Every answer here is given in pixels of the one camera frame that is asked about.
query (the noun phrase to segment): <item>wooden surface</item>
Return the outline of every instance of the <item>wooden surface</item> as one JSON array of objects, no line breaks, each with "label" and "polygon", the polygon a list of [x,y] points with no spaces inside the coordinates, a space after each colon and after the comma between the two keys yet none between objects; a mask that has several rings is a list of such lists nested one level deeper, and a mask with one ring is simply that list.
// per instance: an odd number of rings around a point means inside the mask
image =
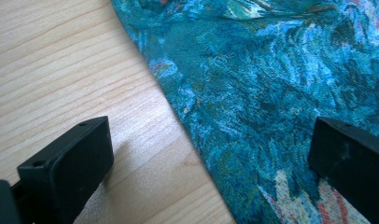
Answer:
[{"label": "wooden surface", "polygon": [[233,222],[109,1],[0,0],[0,178],[104,115],[114,168],[76,223]]}]

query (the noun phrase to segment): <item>black plastic part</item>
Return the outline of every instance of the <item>black plastic part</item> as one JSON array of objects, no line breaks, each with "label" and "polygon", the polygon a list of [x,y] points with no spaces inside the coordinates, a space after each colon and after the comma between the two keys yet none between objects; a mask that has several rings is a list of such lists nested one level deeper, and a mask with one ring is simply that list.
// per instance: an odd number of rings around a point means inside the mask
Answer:
[{"label": "black plastic part", "polygon": [[11,187],[5,180],[0,180],[0,223],[21,223]]},{"label": "black plastic part", "polygon": [[317,118],[311,167],[367,218],[379,223],[379,138],[351,124]]},{"label": "black plastic part", "polygon": [[13,191],[23,222],[73,223],[113,160],[107,117],[63,134],[18,167]]}]

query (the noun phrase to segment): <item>teal fabric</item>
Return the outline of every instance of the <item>teal fabric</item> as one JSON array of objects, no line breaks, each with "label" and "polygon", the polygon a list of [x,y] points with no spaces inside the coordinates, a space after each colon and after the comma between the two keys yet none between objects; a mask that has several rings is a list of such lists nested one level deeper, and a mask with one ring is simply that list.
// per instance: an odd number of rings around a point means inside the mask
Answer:
[{"label": "teal fabric", "polygon": [[366,222],[306,159],[318,116],[379,136],[379,1],[112,3],[238,223]]}]

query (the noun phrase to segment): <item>patterned tapestry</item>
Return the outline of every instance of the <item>patterned tapestry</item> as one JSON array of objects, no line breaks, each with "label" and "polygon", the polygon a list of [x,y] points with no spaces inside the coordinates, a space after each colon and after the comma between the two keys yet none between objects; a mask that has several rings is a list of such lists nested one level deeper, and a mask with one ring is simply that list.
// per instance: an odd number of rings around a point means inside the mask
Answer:
[{"label": "patterned tapestry", "polygon": [[319,116],[379,136],[379,0],[112,3],[238,223],[368,222],[306,160]]}]

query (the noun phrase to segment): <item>wood grain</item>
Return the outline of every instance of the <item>wood grain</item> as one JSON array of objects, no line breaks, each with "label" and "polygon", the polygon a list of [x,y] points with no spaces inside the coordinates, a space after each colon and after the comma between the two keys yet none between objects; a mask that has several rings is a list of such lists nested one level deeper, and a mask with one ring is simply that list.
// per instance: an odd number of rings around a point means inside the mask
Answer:
[{"label": "wood grain", "polygon": [[104,115],[115,164],[76,223],[234,222],[109,1],[0,1],[0,179]]}]

